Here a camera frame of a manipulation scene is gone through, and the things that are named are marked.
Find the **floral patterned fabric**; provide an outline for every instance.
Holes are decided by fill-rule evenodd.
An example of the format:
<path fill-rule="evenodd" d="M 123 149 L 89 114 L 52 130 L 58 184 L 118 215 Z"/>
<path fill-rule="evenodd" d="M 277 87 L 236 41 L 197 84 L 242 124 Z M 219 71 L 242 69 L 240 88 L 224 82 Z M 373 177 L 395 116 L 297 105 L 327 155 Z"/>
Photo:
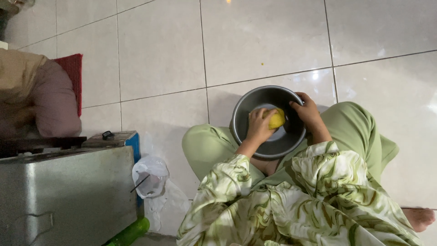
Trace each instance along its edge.
<path fill-rule="evenodd" d="M 177 245 L 422 245 L 364 160 L 332 141 L 293 157 L 305 192 L 287 182 L 251 190 L 248 167 L 244 155 L 214 166 L 180 225 Z"/>

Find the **green plastic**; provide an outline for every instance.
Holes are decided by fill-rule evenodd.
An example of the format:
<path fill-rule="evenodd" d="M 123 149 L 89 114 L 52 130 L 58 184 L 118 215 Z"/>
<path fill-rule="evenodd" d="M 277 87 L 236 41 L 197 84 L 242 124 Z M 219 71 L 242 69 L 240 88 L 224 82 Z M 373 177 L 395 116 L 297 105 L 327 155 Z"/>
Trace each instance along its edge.
<path fill-rule="evenodd" d="M 137 238 L 144 235 L 150 228 L 150 223 L 147 218 L 140 218 L 126 227 L 120 233 L 115 235 L 108 244 L 108 246 L 129 246 Z"/>

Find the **bowl rim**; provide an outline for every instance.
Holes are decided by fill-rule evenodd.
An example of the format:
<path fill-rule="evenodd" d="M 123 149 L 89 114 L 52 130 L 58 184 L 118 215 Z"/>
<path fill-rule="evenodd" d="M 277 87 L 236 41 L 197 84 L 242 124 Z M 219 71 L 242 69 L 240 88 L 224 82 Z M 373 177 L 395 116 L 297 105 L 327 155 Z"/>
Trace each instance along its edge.
<path fill-rule="evenodd" d="M 259 91 L 259 90 L 262 90 L 262 89 L 267 89 L 267 88 L 274 88 L 274 89 L 284 90 L 284 91 L 288 92 L 289 94 L 291 94 L 295 99 L 297 99 L 298 104 L 300 106 L 303 106 L 302 99 L 300 99 L 300 97 L 296 93 L 294 93 L 292 90 L 290 90 L 288 88 L 285 88 L 285 87 L 282 87 L 282 86 L 279 86 L 279 85 L 265 85 L 265 86 L 260 86 L 260 87 L 257 87 L 255 89 L 252 89 L 252 90 L 248 91 L 246 94 L 244 94 L 240 98 L 238 103 L 235 104 L 234 111 L 232 112 L 231 129 L 232 129 L 232 133 L 233 133 L 234 139 L 236 140 L 236 142 L 237 142 L 237 144 L 239 146 L 241 145 L 242 141 L 241 141 L 240 137 L 237 136 L 237 129 L 236 129 L 236 124 L 235 124 L 237 108 L 239 108 L 239 106 L 243 102 L 243 100 L 246 99 L 252 92 Z M 305 138 L 305 135 L 306 135 L 306 128 L 304 127 L 304 129 L 303 129 L 303 131 L 301 133 L 301 136 L 299 137 L 298 141 L 293 146 L 288 148 L 287 150 L 285 150 L 285 151 L 283 151 L 281 153 L 275 154 L 275 155 L 264 155 L 264 154 L 260 154 L 260 153 L 257 153 L 257 152 L 255 152 L 254 155 L 257 156 L 257 157 L 267 158 L 267 159 L 283 157 L 283 156 L 287 155 L 288 153 L 292 152 L 293 150 L 295 150 L 302 143 L 303 139 Z"/>

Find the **red doormat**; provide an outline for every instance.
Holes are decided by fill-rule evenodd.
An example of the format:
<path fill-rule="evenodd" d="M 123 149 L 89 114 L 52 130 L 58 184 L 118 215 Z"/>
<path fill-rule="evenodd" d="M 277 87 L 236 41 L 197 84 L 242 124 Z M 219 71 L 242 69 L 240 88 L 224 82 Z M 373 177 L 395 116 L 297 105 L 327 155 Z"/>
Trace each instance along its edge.
<path fill-rule="evenodd" d="M 67 72 L 73 84 L 78 116 L 82 114 L 82 56 L 82 54 L 75 54 L 55 59 L 55 62 Z"/>

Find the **metal bowl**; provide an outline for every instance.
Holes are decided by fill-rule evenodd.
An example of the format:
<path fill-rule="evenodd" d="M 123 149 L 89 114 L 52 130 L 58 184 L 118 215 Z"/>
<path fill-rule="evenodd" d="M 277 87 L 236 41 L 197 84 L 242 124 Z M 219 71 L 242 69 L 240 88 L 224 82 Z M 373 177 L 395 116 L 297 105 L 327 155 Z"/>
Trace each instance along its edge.
<path fill-rule="evenodd" d="M 237 103 L 232 114 L 231 131 L 235 141 L 240 145 L 247 136 L 249 113 L 257 108 L 280 108 L 285 113 L 285 124 L 255 152 L 255 156 L 276 159 L 290 153 L 303 141 L 306 130 L 297 112 L 289 105 L 294 101 L 303 105 L 302 100 L 291 90 L 267 85 L 246 93 Z"/>

